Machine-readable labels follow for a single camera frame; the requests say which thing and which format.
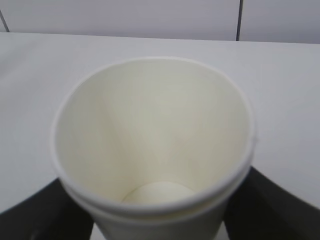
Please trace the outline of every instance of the cup bottom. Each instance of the cup bottom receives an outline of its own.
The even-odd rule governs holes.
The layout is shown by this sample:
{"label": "cup bottom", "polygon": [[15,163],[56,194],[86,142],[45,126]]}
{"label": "cup bottom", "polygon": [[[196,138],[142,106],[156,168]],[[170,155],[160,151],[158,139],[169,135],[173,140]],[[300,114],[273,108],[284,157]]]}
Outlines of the cup bottom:
{"label": "cup bottom", "polygon": [[139,205],[161,204],[175,202],[193,194],[193,190],[179,183],[158,181],[136,188],[122,202]]}

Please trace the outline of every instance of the black object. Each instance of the black object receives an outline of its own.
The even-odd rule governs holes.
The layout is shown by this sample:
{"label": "black object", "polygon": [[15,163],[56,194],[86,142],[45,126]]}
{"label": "black object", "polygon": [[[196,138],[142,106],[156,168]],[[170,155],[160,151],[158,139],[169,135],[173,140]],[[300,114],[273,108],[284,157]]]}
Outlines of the black object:
{"label": "black object", "polygon": [[231,240],[320,240],[320,211],[253,167],[231,197],[224,222]]}
{"label": "black object", "polygon": [[0,214],[0,240],[89,240],[93,225],[56,179]]}
{"label": "black object", "polygon": [[[320,239],[320,211],[254,168],[230,198],[224,222],[230,240]],[[55,180],[0,214],[0,239],[89,240],[93,224]]]}

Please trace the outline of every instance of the paper cup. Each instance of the paper cup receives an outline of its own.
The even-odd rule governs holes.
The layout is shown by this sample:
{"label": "paper cup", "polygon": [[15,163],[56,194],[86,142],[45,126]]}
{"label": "paper cup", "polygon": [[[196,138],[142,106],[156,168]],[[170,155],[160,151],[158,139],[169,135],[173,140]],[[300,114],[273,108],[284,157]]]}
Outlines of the paper cup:
{"label": "paper cup", "polygon": [[221,72],[174,57],[96,71],[51,133],[60,180],[108,240],[212,240],[254,145],[244,94]]}

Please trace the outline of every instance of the table surface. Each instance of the table surface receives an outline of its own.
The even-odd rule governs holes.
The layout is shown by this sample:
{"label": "table surface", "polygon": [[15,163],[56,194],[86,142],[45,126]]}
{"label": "table surface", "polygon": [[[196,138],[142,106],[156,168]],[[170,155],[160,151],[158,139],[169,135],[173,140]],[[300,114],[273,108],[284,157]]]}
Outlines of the table surface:
{"label": "table surface", "polygon": [[320,45],[0,33],[0,212],[56,178],[49,129],[71,88],[101,66],[144,56],[228,75],[255,109],[253,166],[320,208]]}

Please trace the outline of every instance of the cup rim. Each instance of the cup rim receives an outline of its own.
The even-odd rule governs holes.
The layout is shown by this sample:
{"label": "cup rim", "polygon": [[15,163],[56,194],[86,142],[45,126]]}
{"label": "cup rim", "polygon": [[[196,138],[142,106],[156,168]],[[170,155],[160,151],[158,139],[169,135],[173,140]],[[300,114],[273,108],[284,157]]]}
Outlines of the cup rim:
{"label": "cup rim", "polygon": [[[61,119],[62,113],[65,107],[68,105],[70,99],[72,98],[73,94],[76,90],[88,79],[93,77],[95,74],[106,70],[108,68],[128,64],[131,62],[137,61],[145,61],[145,60],[175,60],[175,61],[182,61],[188,62],[191,64],[195,64],[204,68],[209,69],[219,75],[221,75],[228,83],[238,92],[240,98],[242,99],[243,105],[247,111],[248,121],[249,121],[249,131],[248,131],[248,138],[247,143],[245,145],[245,151],[242,154],[240,160],[235,164],[231,169],[229,174],[222,177],[217,183],[211,185],[210,187],[197,192],[196,194],[183,198],[173,202],[167,203],[157,203],[157,204],[148,204],[148,205],[139,205],[139,204],[129,204],[129,203],[122,203],[113,200],[109,200],[98,194],[91,192],[90,190],[86,189],[85,187],[81,186],[79,183],[74,181],[71,177],[69,177],[62,167],[59,157],[57,154],[57,146],[56,146],[56,135],[57,135],[57,127],[59,121]],[[53,119],[51,129],[50,129],[50,139],[49,139],[49,147],[51,153],[51,159],[53,168],[57,173],[58,177],[61,178],[62,182],[64,182],[69,188],[73,190],[75,194],[77,194],[81,199],[85,200],[90,205],[97,206],[101,209],[108,209],[114,213],[126,214],[126,215],[149,215],[149,214],[163,214],[163,213],[170,213],[176,211],[182,211],[183,209],[190,208],[192,206],[197,206],[208,199],[211,199],[215,196],[218,196],[220,191],[226,188],[229,184],[232,183],[234,179],[242,172],[243,169],[248,167],[248,163],[251,161],[250,156],[253,154],[255,144],[256,144],[256,132],[257,132],[257,123],[254,117],[254,111],[249,99],[243,93],[241,89],[232,81],[230,78],[225,75],[220,70],[206,65],[204,63],[191,60],[188,58],[183,57],[175,57],[175,56],[145,56],[145,57],[136,57],[130,58],[127,60],[118,61],[116,63],[107,64],[97,68],[95,71],[87,74],[83,77],[77,84],[73,86],[71,91],[65,96],[64,100],[60,104],[55,117]]]}

